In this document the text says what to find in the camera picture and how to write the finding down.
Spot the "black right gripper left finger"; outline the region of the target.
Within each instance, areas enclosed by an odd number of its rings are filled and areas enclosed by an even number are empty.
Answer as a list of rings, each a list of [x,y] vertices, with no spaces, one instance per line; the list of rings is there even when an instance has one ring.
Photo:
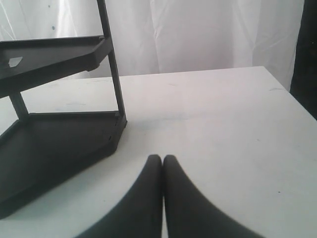
[[[163,218],[163,166],[150,155],[124,197],[79,238],[160,238]]]

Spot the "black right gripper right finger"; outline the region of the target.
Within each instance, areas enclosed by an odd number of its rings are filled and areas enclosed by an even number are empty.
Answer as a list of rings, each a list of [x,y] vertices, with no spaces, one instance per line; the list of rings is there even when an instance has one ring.
[[[253,232],[210,203],[187,177],[178,160],[163,161],[164,201],[170,238],[252,238]]]

